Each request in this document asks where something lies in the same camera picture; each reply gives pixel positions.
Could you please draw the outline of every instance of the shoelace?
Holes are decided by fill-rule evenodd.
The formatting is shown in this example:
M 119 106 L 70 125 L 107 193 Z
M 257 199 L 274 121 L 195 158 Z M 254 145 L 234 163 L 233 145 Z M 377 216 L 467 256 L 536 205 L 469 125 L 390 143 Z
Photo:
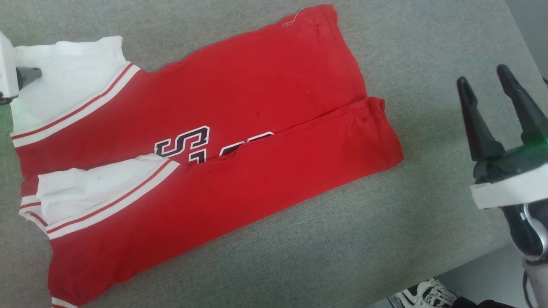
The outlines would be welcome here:
M 453 306 L 453 303 L 456 301 L 457 296 L 445 287 L 440 286 L 439 284 L 434 284 L 432 290 L 420 300 L 420 304 L 427 303 L 431 307 L 443 307 L 448 305 L 449 307 Z

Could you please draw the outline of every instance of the garment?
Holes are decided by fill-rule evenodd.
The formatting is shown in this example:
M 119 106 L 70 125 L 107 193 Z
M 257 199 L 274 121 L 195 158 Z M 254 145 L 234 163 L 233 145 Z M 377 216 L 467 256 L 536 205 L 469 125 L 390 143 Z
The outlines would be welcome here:
M 203 162 L 367 97 L 331 5 L 305 8 L 152 74 L 124 63 L 96 95 L 12 134 L 25 179 L 21 213 L 29 219 L 42 219 L 38 174 L 153 152 Z M 45 70 L 37 86 L 50 76 Z
M 58 216 L 45 227 L 53 249 L 51 295 L 83 305 L 113 283 L 394 166 L 402 155 L 383 104 L 367 98 L 203 164 L 183 165 L 150 154 L 87 172 L 41 175 L 38 196 L 44 198 L 44 207 L 86 207 L 72 216 Z M 128 172 L 128 165 L 133 166 L 132 175 L 119 176 L 121 185 L 114 185 L 109 176 Z M 63 173 L 71 176 L 59 183 Z M 79 194 L 81 199 L 75 194 L 67 203 L 71 191 L 87 193 Z M 96 204 L 90 206 L 94 195 Z

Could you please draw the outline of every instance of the gray fabric surface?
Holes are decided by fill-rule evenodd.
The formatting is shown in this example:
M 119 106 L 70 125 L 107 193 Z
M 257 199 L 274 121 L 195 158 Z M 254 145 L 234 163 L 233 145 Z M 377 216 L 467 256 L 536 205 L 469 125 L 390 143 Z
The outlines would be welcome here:
M 124 38 L 146 70 L 275 22 L 312 0 L 23 0 L 2 4 L 14 45 Z M 399 166 L 329 191 L 114 286 L 89 307 L 364 307 L 506 244 L 475 208 L 456 79 L 507 147 L 520 127 L 495 73 L 507 64 L 548 112 L 548 92 L 498 0 L 335 1 L 370 95 L 386 99 Z M 18 216 L 21 176 L 0 107 L 0 306 L 48 307 L 48 240 Z

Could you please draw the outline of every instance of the white and black sneaker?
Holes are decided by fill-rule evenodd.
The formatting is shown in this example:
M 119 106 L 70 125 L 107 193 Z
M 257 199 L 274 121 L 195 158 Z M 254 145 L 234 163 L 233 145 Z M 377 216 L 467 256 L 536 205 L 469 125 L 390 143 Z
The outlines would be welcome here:
M 394 308 L 450 308 L 457 298 L 456 293 L 431 278 L 388 297 L 388 301 Z

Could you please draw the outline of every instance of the black cable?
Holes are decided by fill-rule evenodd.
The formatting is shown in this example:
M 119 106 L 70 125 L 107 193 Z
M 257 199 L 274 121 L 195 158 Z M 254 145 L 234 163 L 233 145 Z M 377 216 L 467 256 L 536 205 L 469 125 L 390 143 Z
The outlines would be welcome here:
M 525 302 L 527 303 L 527 306 L 529 308 L 533 308 L 533 304 L 531 304 L 531 300 L 529 299 L 529 292 L 527 291 L 527 271 L 523 271 L 523 297 L 525 297 Z

